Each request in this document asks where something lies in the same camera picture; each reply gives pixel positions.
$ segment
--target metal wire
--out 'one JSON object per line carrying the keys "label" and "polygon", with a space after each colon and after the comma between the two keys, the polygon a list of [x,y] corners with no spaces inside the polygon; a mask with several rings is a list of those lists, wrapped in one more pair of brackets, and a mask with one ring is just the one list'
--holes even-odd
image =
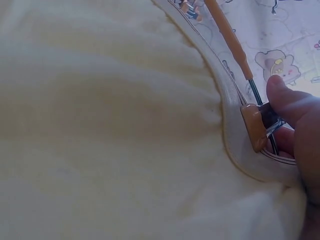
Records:
{"label": "metal wire", "polygon": [[[258,105],[262,105],[263,102],[261,100],[261,97],[260,97],[260,94],[259,94],[259,91],[257,89],[257,86],[254,82],[253,79],[250,79],[249,80],[249,84],[251,86],[251,89],[252,89],[252,92],[253,92],[253,95],[255,97],[255,100],[257,102]],[[271,147],[272,147],[272,151],[275,155],[279,155],[279,150],[278,150],[278,147],[277,147],[277,144],[276,144],[276,139],[275,139],[275,136],[273,134],[270,135],[269,137],[270,139],[270,143],[271,143]]]}

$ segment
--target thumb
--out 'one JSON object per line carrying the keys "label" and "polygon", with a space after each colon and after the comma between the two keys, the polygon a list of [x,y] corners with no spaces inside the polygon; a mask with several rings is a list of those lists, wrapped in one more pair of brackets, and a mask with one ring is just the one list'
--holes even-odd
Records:
{"label": "thumb", "polygon": [[316,97],[289,89],[278,75],[269,78],[266,95],[273,110],[293,128],[311,108],[318,105]]}

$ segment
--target hand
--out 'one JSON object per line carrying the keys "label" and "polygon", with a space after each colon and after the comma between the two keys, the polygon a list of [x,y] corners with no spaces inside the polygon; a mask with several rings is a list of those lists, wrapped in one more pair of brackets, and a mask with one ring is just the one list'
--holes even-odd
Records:
{"label": "hand", "polygon": [[280,76],[271,76],[266,94],[273,110],[294,130],[275,132],[280,155],[295,158],[306,187],[308,207],[301,239],[320,239],[320,98],[286,87]]}

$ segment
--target bear illustration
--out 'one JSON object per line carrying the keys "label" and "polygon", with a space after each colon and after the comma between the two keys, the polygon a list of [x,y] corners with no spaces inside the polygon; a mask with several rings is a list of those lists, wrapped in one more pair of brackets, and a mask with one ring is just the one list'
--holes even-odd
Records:
{"label": "bear illustration", "polygon": [[255,62],[263,69],[263,78],[266,82],[272,75],[279,75],[285,84],[294,86],[301,76],[298,67],[293,65],[294,56],[286,56],[281,50],[258,52],[255,55]]}

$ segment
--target fingernail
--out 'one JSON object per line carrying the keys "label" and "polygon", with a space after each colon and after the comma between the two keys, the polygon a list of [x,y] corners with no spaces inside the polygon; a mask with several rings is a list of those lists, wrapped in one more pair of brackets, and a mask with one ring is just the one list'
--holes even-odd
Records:
{"label": "fingernail", "polygon": [[279,75],[272,75],[269,78],[270,83],[275,87],[285,87],[286,84]]}

